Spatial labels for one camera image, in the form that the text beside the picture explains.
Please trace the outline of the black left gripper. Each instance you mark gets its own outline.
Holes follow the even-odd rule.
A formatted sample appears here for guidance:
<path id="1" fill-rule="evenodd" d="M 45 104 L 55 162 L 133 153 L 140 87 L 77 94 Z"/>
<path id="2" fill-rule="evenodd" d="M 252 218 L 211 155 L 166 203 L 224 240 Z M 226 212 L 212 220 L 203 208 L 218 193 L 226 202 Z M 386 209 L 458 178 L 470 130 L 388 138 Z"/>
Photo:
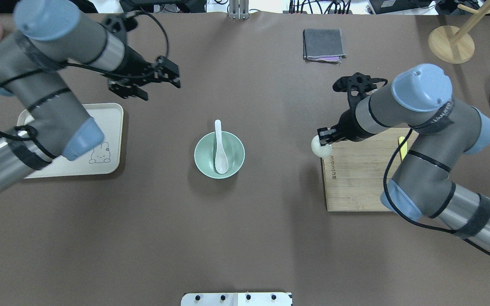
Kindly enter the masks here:
<path id="1" fill-rule="evenodd" d="M 122 62 L 109 75 L 105 75 L 108 78 L 109 91 L 122 99 L 137 97 L 148 101 L 148 93 L 141 89 L 141 86 L 153 82 L 167 82 L 181 88 L 177 64 L 165 56 L 158 56 L 156 63 L 152 64 L 128 46 L 128 32 L 137 26 L 136 18 L 124 13 L 109 15 L 103 20 L 103 27 L 124 44 Z"/>

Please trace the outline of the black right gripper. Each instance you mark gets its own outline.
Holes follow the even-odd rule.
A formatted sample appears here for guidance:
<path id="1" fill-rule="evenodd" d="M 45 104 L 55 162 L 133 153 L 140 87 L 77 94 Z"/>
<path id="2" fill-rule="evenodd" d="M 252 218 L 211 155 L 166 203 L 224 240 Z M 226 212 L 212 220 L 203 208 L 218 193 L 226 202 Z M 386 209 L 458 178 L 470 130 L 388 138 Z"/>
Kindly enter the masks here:
<path id="1" fill-rule="evenodd" d="M 319 145 L 324 147 L 340 141 L 361 142 L 387 130 L 387 126 L 381 124 L 382 129 L 380 131 L 369 131 L 365 125 L 359 123 L 358 114 L 370 115 L 369 106 L 366 106 L 365 111 L 356 112 L 359 103 L 370 97 L 369 92 L 375 93 L 378 89 L 377 84 L 380 82 L 383 82 L 382 87 L 388 83 L 385 78 L 372 78 L 369 75 L 356 72 L 352 76 L 342 76 L 333 83 L 334 92 L 347 93 L 349 109 L 342 113 L 336 125 L 330 128 L 317 129 Z"/>

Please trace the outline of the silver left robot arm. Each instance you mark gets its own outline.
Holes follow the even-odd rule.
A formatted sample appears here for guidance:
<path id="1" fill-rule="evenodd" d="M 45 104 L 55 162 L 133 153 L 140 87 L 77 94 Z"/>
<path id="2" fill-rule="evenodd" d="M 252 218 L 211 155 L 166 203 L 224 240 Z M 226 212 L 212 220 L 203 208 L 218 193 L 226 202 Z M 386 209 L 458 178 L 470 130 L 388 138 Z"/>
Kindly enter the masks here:
<path id="1" fill-rule="evenodd" d="M 181 87 L 169 47 L 148 62 L 128 45 L 139 15 L 154 17 L 129 11 L 97 22 L 69 0 L 16 4 L 16 30 L 0 42 L 0 95 L 17 97 L 33 120 L 0 130 L 0 192 L 58 157 L 74 161 L 103 142 L 103 131 L 60 76 L 63 69 L 96 72 L 123 99 L 148 100 L 142 86 L 149 83 Z"/>

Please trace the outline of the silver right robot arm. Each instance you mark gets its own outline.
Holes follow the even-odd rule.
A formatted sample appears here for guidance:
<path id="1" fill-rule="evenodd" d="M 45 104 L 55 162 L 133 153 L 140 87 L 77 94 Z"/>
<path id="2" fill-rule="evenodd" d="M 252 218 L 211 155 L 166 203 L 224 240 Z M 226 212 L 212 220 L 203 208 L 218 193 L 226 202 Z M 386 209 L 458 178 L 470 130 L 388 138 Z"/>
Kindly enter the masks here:
<path id="1" fill-rule="evenodd" d="M 317 130 L 315 154 L 324 157 L 322 147 L 407 125 L 417 138 L 395 174 L 384 172 L 381 202 L 410 224 L 452 235 L 490 256 L 490 198 L 449 178 L 461 155 L 490 144 L 490 118 L 453 97 L 450 78 L 431 63 L 392 82 L 356 72 L 332 89 L 347 94 L 349 107 L 336 125 Z"/>

